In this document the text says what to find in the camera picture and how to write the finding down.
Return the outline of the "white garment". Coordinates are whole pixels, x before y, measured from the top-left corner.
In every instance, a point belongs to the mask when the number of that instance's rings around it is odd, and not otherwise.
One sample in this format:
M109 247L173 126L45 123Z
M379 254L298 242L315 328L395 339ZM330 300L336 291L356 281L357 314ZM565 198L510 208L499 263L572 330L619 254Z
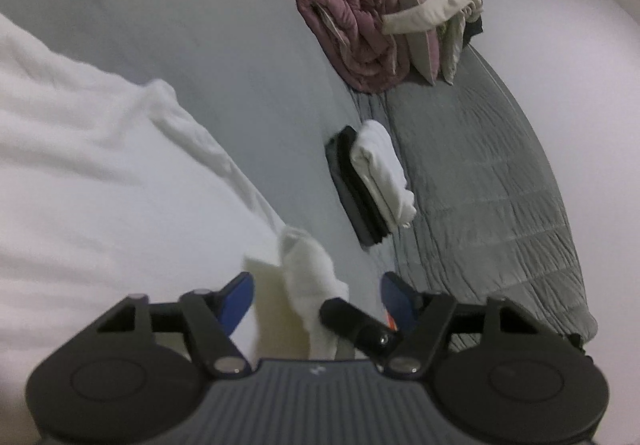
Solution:
M1 23L1 439L38 433L29 374L130 293L256 280L233 334L251 363L332 359L333 263L286 225L162 80L134 84Z
M416 217L414 194L383 124L363 121L349 150L350 163L390 231L409 227Z

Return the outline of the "folded black garment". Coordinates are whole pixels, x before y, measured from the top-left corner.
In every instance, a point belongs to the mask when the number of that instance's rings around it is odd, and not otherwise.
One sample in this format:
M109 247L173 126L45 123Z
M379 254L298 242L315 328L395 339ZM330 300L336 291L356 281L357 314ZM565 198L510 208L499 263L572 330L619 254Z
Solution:
M363 247L373 247L382 243L390 235L390 230L350 161L350 150L356 136L356 130L346 126L326 143L324 151L338 197L358 240Z

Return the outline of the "grey quilted blanket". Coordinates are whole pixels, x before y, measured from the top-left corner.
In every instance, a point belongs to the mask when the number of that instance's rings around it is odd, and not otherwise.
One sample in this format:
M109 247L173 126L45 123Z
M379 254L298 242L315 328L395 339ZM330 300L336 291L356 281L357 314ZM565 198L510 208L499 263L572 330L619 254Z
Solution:
M404 280L463 303L508 299L562 335L597 335L547 155L476 49L464 50L453 83L411 75L354 102L387 130L414 195L416 217L392 236Z

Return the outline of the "folded white garment on stack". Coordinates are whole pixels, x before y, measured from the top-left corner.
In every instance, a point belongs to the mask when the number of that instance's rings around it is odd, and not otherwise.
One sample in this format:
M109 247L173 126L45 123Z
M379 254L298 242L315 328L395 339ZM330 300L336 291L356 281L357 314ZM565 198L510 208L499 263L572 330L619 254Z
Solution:
M383 124L363 121L349 150L350 163L390 231L409 227L416 217L414 194Z

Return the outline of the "grey bed sheet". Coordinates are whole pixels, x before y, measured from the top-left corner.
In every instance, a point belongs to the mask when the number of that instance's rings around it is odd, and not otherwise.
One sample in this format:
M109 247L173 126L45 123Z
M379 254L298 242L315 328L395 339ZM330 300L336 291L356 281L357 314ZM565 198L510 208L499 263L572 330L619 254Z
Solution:
M326 248L352 302L378 309L392 248L360 246L324 152L359 115L295 0L1 0L1 11L58 53L168 82L280 218Z

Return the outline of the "purple quilted jacket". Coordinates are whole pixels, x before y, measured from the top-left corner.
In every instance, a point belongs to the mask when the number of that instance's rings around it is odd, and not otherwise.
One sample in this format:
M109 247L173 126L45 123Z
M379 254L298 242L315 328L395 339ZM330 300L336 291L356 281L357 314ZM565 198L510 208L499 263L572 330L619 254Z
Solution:
M407 77L407 41L382 31L382 17L399 10L398 0L296 0L296 4L334 69L353 89L380 93Z

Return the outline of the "beige cloth on pile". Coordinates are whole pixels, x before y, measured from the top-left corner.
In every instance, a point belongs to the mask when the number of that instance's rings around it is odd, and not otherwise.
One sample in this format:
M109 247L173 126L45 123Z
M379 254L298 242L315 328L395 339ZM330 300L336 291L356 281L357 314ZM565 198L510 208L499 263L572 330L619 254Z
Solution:
M384 34L403 35L430 31L462 14L475 22L484 9L483 0L398 0L400 11L382 18Z

